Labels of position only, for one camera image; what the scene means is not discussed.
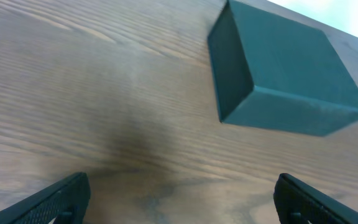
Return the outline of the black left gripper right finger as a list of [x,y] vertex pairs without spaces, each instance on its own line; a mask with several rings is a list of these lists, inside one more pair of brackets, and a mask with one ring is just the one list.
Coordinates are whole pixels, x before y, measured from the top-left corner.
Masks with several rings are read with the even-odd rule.
[[279,175],[273,194],[281,224],[358,224],[358,212],[294,176]]

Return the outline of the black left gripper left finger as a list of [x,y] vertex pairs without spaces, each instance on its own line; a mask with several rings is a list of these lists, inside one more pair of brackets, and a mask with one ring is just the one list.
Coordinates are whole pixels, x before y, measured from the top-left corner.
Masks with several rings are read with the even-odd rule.
[[0,211],[0,224],[82,224],[91,197],[84,172],[76,172]]

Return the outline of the dark green box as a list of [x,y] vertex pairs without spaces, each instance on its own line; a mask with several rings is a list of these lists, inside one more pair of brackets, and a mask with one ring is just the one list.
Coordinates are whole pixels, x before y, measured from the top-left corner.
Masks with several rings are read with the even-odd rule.
[[358,87],[319,29],[227,1],[208,48],[222,123],[327,136],[358,121]]

